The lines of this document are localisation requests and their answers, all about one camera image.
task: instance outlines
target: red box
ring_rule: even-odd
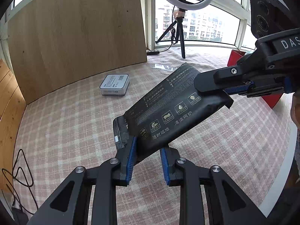
[[[245,52],[241,52],[238,50],[232,50],[229,60],[228,60],[228,63],[227,63],[227,66],[229,67],[229,66],[236,65],[236,62],[244,55],[245,55]],[[281,96],[282,96],[282,94],[276,94],[276,95],[262,96],[262,98],[269,105],[269,107],[271,107],[271,109],[273,109],[273,107],[279,101]]]
[[[238,51],[238,50],[232,50],[231,51],[231,54],[230,54],[230,57],[229,57],[229,60],[228,60],[228,63],[227,63],[227,66],[234,66],[236,65],[236,62],[242,57],[245,55],[246,52],[242,52],[242,51]]]

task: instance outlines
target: white box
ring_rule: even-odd
[[[128,85],[128,74],[108,74],[100,85],[100,91],[104,96],[123,96]]]

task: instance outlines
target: blue rubber grip pad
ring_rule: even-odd
[[[252,86],[252,84],[253,84],[253,82],[251,82],[251,84],[249,84],[249,85],[240,85],[240,86],[230,87],[230,88],[224,89],[224,91],[229,95],[238,94],[239,92],[247,91],[248,88],[250,86]]]
[[[127,166],[126,166],[127,185],[129,185],[129,182],[131,181],[131,178],[132,178],[133,166],[134,166],[134,162],[135,162],[135,155],[137,153],[136,149],[137,149],[137,138],[134,137],[133,141],[132,141],[128,161],[127,161]]]
[[[166,151],[164,148],[161,148],[159,152],[160,152],[161,164],[163,166],[163,176],[165,177],[166,184],[169,185],[170,184],[169,164],[167,160]]]
[[[295,92],[295,89],[293,87],[292,81],[290,79],[290,77],[285,77],[284,78],[284,92],[286,94]]]

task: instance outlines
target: transparent plastic sheet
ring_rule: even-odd
[[[177,69],[176,67],[162,65],[162,64],[152,64],[151,67],[154,69],[161,69],[161,70],[167,70],[167,71],[172,71],[172,72]]]
[[[182,64],[124,115],[113,121],[116,148],[125,147],[130,135],[137,136],[137,163],[166,146],[233,100],[223,90],[200,94],[194,87],[199,73]]]

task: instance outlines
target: printed icon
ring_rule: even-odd
[[[171,116],[171,114],[170,113],[168,113],[167,115],[165,115],[163,118],[164,119],[167,119],[167,118],[169,118]]]
[[[155,128],[158,125],[158,123],[152,123],[151,126],[152,128]]]
[[[141,138],[144,140],[148,137],[148,133],[147,133],[147,130],[146,128],[142,128],[141,131],[139,132]]]
[[[157,119],[150,123],[149,126],[152,133],[161,127]]]
[[[163,114],[162,116],[163,122],[164,124],[167,124],[168,122],[172,121],[174,119],[173,114],[171,113],[171,111],[167,111],[165,114]]]
[[[181,113],[183,113],[184,111],[186,111],[188,109],[188,107],[185,105],[185,103],[182,101],[180,102],[178,105],[176,105],[174,107],[175,111],[177,112],[178,115],[180,115]]]
[[[195,105],[198,101],[201,100],[200,96],[197,95],[196,92],[194,92],[192,95],[190,95],[187,100],[189,101],[189,103],[193,106]]]

